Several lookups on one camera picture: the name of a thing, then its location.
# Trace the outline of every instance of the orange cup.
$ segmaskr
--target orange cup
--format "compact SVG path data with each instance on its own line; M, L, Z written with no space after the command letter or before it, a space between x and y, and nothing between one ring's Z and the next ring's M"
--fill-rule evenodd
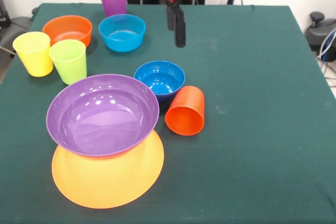
M168 128L184 136L199 133L204 126L204 105L204 94L199 88L181 88L165 116Z
M49 35L51 46L61 40L76 39L88 47L91 42L92 23L81 16L60 16L46 23L43 32Z

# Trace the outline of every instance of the yellow cup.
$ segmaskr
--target yellow cup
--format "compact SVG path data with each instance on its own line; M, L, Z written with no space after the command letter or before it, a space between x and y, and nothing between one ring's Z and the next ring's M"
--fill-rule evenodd
M42 77L53 70L53 61L49 56L50 38L40 31L31 31L18 36L13 48L28 73L34 77Z

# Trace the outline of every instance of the plastic bowl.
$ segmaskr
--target plastic bowl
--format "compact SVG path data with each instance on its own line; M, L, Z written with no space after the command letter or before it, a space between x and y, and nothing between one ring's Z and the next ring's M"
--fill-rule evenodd
M129 52L140 47L145 30L145 22L130 14L114 15L99 24L105 45L116 52Z
M76 39L88 47L91 42L92 24L81 16L60 16L46 23L43 32L49 35L51 46L61 40Z
M169 61L151 61L139 67L134 78L145 83L159 102L172 98L183 86L185 74L178 65Z
M63 89L51 102L46 123L63 148L85 156L110 156L141 143L158 117L158 101L145 84L101 74Z

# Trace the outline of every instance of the bowl rim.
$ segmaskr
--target bowl rim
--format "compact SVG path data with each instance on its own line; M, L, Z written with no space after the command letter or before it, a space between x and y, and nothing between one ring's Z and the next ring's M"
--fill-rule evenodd
M169 64L171 64L171 65L174 65L174 66L176 66L178 69L180 69L181 72L182 72L182 74L183 74L183 81L182 81L182 84L181 84L176 90L174 90L174 91L171 92L171 93L155 94L155 96L156 96L156 97L163 97L163 96L166 96L166 95L169 95L169 94L175 94L176 92L178 92L178 90L180 90L181 87L183 87L183 85L184 85L184 83L185 83L185 73L184 73L183 69L182 69L179 65L177 65L177 64L175 64L175 63L173 63L173 62L171 62L171 61L167 61L167 60L153 60L153 61L148 61L148 62L142 64L141 66L139 66L139 67L136 69L136 71L134 72L134 79L135 79L135 80L139 80L139 79L137 79L137 78L135 77L135 75L136 75L137 71L138 71L140 68L144 67L144 66L147 65L147 64L154 63L154 62L164 62L164 63L169 63Z
M119 76L122 76L122 77L125 78L125 79L132 79L132 81L136 81L136 82L138 82L140 85L145 86L145 88L148 89L149 92L150 92L150 93L154 96L154 98L155 98L155 99L153 99L153 101L154 101L155 106L156 106L157 111L158 111L156 115L153 115L153 116L154 116L154 122L155 122L155 123L153 124L153 127L151 128L151 130L150 130L150 131L143 137L143 139L138 140L138 141L135 142L133 145L130 145L128 148L125 148L125 149L123 149L123 150L121 150L121 151L112 152L112 153L107 153L107 154L87 154L87 153L83 153L83 152L76 152L76 151L74 151L74 150L71 150L71 149L68 148L67 146L64 146L63 144L60 144L60 143L54 138L54 136L51 134L51 132L50 132L50 130L49 130L49 127L48 127L48 118L49 118L49 113L50 113L51 106L53 105L53 103L55 102L55 100L56 100L56 99L57 99L63 92L65 92L65 91L68 90L68 89L71 89L71 87L72 87L74 84L76 84L76 83L78 84L78 83L83 82L83 81L85 81L85 80L87 80L87 79L94 79L94 78L99 78L99 77L102 77L102 76L110 76L110 77L115 77L115 76L118 76L118 77L119 77ZM157 122L158 122L158 120L159 120L159 115L160 115L160 106L159 106L159 102L158 102L158 100L156 99L154 92L153 92L153 91L152 91L146 84L144 84L143 82L141 82L141 81L139 81L139 80L137 80L137 79L135 79L135 78L132 78L132 77L130 77L130 76L125 76L125 75L123 75L123 74L104 73L104 74L97 74L97 75L94 75L94 76L86 77L86 78L81 79L81 80L79 80L79 81L76 81L76 82L72 83L71 85L69 85L69 86L65 87L64 89L62 89L62 90L61 90L61 91L60 91L60 92L53 98L53 100L51 101L51 103L50 103L50 105L49 105L49 107L48 107L47 114L46 114L46 126L47 126L48 134L49 134L49 136L52 138L52 140L53 140L56 144L58 144L58 145L60 145L61 147L63 147L64 149L66 149L66 150L68 150L68 151L70 151L70 152L72 152L72 153L76 153L76 154L82 155L82 156L89 156L89 157L107 157L107 156L119 155L120 153L126 152L126 151L132 149L133 147L137 146L138 144L140 144L143 140L145 140L145 139L151 134L151 132L154 130L155 126L157 125Z
M91 23L91 21L90 21L89 19L87 19L87 18L85 18L85 17L83 17L83 16L79 16L79 15L63 15L63 16L58 16L58 17L56 17L56 18L53 18L53 19L49 20L47 23L45 23L45 25L44 25L43 28L42 28L42 31L43 31L44 33L46 33L46 32L45 32L45 29L46 29L47 25L50 25L52 22L54 22L54 21L56 21L56 20L63 19L63 18L68 18L68 17L82 19L82 20L84 20L86 23L88 23L88 24L90 25L90 26L89 26L89 27L90 27L90 28L89 28L89 32L86 33L85 35L83 35L82 37L78 38L77 40L84 39L84 38L87 37L88 35L92 34L92 23Z
M135 37L133 37L133 38L131 38L131 39L126 39L126 40L121 40L121 39L111 39L111 38L105 36L105 35L101 32L101 30L100 30L101 24L102 24L104 21L108 20L108 19L116 18L116 17L118 17L118 16L135 17L136 19L138 19L138 20L143 24L143 26L144 26L143 31L142 31L140 34L136 35ZM112 15L112 16L110 16L110 17L107 17L107 18L103 19L103 20L99 23L98 31L99 31L100 36L103 37L104 39L113 40L113 41L130 41L130 40L137 39L137 38L139 38L139 37L141 37L141 36L144 35L144 33L145 33L145 31L146 31L146 22L145 22L142 18L140 18L140 17L138 17L138 16L135 16L135 15L132 15L132 14L116 14L116 15Z

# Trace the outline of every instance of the lime green cup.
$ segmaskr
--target lime green cup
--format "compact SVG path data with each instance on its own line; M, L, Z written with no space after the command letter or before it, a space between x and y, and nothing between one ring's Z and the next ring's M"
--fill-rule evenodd
M62 81L70 85L87 77L86 46L75 39L66 39L55 43L49 55Z

